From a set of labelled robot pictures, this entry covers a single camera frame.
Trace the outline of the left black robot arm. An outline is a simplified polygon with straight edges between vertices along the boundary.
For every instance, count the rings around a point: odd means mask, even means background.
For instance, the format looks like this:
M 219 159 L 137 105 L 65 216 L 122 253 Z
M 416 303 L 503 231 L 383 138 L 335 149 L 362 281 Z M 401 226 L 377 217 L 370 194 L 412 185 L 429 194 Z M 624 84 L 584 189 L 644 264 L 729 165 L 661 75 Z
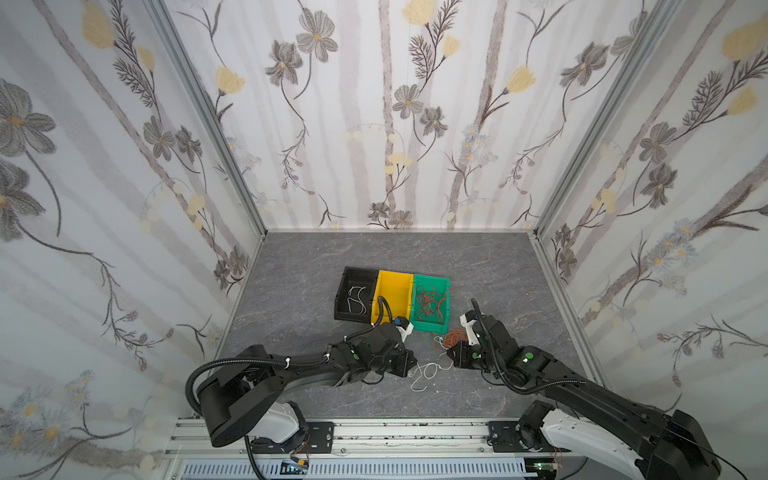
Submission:
M 274 444 L 292 442 L 306 429 L 294 402 L 279 399 L 293 391 L 365 383 L 370 375 L 405 378 L 416 367 L 405 340 L 413 325 L 396 317 L 386 299 L 368 328 L 346 335 L 321 353 L 270 354 L 253 345 L 231 358 L 207 362 L 189 374 L 185 397 L 205 421 L 211 444 L 224 447 L 254 435 Z

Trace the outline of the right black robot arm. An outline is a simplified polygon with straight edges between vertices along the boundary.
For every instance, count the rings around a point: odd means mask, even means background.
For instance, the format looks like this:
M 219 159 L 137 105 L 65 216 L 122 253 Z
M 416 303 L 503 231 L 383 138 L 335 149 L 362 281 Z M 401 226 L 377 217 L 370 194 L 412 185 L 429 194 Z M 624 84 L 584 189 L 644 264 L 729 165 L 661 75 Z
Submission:
M 727 460 L 714 452 L 691 415 L 667 413 L 622 397 L 534 346 L 521 346 L 504 324 L 474 303 L 460 318 L 467 338 L 448 351 L 455 367 L 488 374 L 534 401 L 518 419 L 526 450 L 550 445 L 632 479 L 717 479 Z

